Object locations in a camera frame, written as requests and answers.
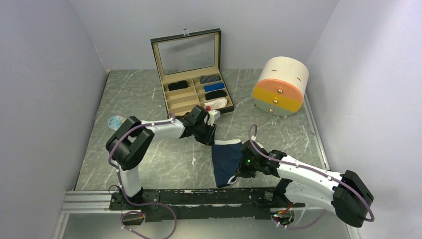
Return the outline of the navy white underwear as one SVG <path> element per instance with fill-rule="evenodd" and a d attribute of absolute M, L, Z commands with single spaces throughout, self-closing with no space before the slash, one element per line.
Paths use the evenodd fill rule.
<path fill-rule="evenodd" d="M 242 159 L 240 139 L 215 140 L 211 147 L 213 173 L 217 188 L 233 185 L 237 181 L 237 169 Z"/>

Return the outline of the black underwear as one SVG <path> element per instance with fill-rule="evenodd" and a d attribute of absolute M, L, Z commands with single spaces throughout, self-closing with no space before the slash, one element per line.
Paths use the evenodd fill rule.
<path fill-rule="evenodd" d="M 182 81 L 170 83 L 168 85 L 168 90 L 169 91 L 174 91 L 174 90 L 185 89 L 185 88 L 188 88 L 188 87 L 189 87 L 188 81 L 187 80 L 182 80 Z"/>

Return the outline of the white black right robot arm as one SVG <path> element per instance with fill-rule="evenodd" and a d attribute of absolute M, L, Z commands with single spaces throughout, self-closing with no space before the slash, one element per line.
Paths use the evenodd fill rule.
<path fill-rule="evenodd" d="M 271 207 L 302 203 L 334 213 L 349 226 L 360 228 L 374 221 L 370 206 L 374 197 L 353 171 L 326 171 L 300 162 L 278 150 L 267 152 L 252 140 L 240 148 L 242 158 L 236 175 L 254 178 L 257 172 L 279 178 L 271 190 Z"/>

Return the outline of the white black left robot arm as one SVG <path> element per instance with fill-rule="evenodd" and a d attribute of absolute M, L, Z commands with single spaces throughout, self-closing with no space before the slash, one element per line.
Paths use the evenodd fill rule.
<path fill-rule="evenodd" d="M 154 140 L 193 137 L 203 145 L 212 146 L 214 122 L 219 117 L 219 111 L 194 106 L 182 116 L 168 113 L 164 120 L 127 118 L 106 143 L 108 162 L 116 169 L 122 202 L 129 209 L 137 209 L 144 202 L 139 165 Z"/>

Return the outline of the white rolled cloth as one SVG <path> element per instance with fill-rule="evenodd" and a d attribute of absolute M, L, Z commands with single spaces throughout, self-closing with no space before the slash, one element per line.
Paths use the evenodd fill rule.
<path fill-rule="evenodd" d="M 224 108 L 227 106 L 227 99 L 226 98 L 219 98 L 209 102 L 204 103 L 204 108 L 207 111 L 217 110 L 220 108 Z"/>

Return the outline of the black rolled cloth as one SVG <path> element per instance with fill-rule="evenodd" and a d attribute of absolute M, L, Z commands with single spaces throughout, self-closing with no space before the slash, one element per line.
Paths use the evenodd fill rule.
<path fill-rule="evenodd" d="M 227 93 L 225 90 L 215 90 L 205 94 L 206 101 L 226 97 Z"/>

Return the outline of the blue rolled cloth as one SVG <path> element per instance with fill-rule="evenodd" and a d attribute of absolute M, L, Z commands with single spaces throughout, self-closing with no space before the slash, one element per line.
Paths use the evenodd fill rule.
<path fill-rule="evenodd" d="M 215 91 L 215 90 L 221 90 L 224 89 L 225 85 L 223 82 L 219 82 L 219 83 L 215 83 L 215 84 L 211 84 L 211 85 L 205 85 L 204 86 L 204 91 L 205 92 L 211 92 L 211 91 Z"/>

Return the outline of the striped rolled cloth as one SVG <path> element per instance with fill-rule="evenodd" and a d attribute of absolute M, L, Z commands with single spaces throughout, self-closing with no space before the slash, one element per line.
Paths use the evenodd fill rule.
<path fill-rule="evenodd" d="M 217 81 L 220 81 L 220 76 L 218 74 L 200 76 L 200 83 L 201 84 L 217 82 Z"/>

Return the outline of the black beige organizer box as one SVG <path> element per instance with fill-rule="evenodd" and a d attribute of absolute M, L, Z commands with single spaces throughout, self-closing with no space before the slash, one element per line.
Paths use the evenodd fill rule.
<path fill-rule="evenodd" d="M 205 85 L 223 82 L 227 93 L 227 106 L 217 109 L 221 114 L 234 110 L 231 95 L 221 74 L 221 29 L 215 28 L 197 32 L 152 38 L 150 40 L 156 63 L 166 110 L 177 116 L 189 112 L 194 106 L 209 102 L 205 99 Z M 200 83 L 200 76 L 218 74 L 220 81 Z M 169 91 L 170 83 L 187 80 L 189 87 Z"/>

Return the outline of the blue packaged item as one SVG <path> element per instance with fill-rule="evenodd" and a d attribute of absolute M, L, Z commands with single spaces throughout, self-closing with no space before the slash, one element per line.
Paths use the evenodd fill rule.
<path fill-rule="evenodd" d="M 108 122 L 107 125 L 110 129 L 117 131 L 123 123 L 126 121 L 126 118 L 122 116 L 112 116 Z"/>

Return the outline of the round cream drawer cabinet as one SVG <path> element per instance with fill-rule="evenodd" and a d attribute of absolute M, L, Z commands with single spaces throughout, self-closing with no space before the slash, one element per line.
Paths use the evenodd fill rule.
<path fill-rule="evenodd" d="M 254 105 L 271 115 L 287 118 L 302 107 L 309 71 L 302 62 L 273 57 L 262 69 L 252 91 Z"/>

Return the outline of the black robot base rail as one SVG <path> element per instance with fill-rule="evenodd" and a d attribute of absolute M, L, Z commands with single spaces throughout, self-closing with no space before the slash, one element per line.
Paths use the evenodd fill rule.
<path fill-rule="evenodd" d="M 127 202 L 120 192 L 113 192 L 109 209 L 114 212 L 140 211 L 146 222 L 190 219 L 255 218 L 270 219 L 276 212 L 304 207 L 303 203 L 290 204 L 277 196 L 272 187 L 226 189 L 148 189 L 143 192 L 144 202 Z"/>

